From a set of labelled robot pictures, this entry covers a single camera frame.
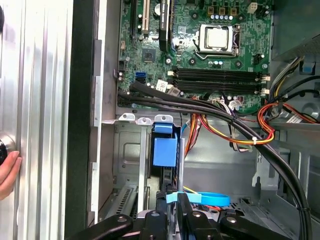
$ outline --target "blue drive bracket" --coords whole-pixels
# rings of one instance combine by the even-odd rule
[[[174,138],[154,138],[153,165],[160,167],[175,167],[177,164],[178,136],[173,133],[171,123],[156,123],[154,132],[172,135]]]

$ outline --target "cpu socket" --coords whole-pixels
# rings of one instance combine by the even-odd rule
[[[203,60],[217,56],[236,57],[239,55],[240,26],[201,24],[193,41],[198,50],[196,55]]]

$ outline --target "pcie slot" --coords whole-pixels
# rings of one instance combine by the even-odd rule
[[[131,0],[130,11],[130,38],[134,40],[136,38],[136,15],[137,15],[137,2],[138,0]]]
[[[168,72],[169,76],[177,79],[192,79],[202,81],[227,81],[227,82],[256,82],[260,76],[256,72],[246,71],[226,71],[226,70],[205,70],[174,68],[173,72]]]
[[[142,33],[149,33],[150,0],[143,1]]]
[[[234,94],[258,94],[260,84],[239,84],[226,82],[175,80],[174,85],[184,93],[199,94],[214,91]]]

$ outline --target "human hand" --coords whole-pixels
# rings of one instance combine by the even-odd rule
[[[3,164],[0,165],[0,200],[5,199],[14,189],[22,158],[18,157],[19,152],[11,152]]]

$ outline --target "green circuit board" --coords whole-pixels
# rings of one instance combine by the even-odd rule
[[[271,14],[263,18],[258,18],[256,14],[248,13],[248,0],[205,0],[201,9],[201,0],[194,0],[196,4],[190,4],[189,0],[174,0],[174,14],[172,16],[171,39],[179,39],[179,47],[174,46],[168,52],[162,52],[159,48],[159,19],[154,17],[157,0],[150,0],[149,8],[149,31],[144,35],[136,31],[135,40],[130,36],[131,4],[122,2],[120,36],[119,36],[119,61],[124,66],[124,77],[118,81],[118,89],[129,93],[130,84],[135,80],[136,72],[147,73],[146,83],[151,88],[155,88],[158,80],[167,81],[167,73],[172,70],[172,66],[187,69],[202,70],[229,70],[269,73],[269,53],[271,37]],[[271,0],[257,0],[259,6],[272,6]],[[221,19],[221,8],[225,14]],[[137,0],[136,15],[143,14],[144,0]],[[235,57],[208,57],[200,59],[195,55],[194,39],[196,32],[201,25],[239,25],[239,54]],[[152,58],[146,62],[146,53],[151,53]],[[256,54],[264,55],[264,58],[258,63],[254,63]],[[222,62],[222,65],[216,65],[216,62]],[[184,94],[184,98],[202,94]],[[236,99],[237,95],[228,94],[229,98]],[[239,111],[242,113],[254,112],[261,107],[262,97],[260,94],[241,94],[243,97],[242,106]],[[220,98],[220,94],[213,94],[210,100]],[[126,106],[121,101],[118,102],[121,107]]]

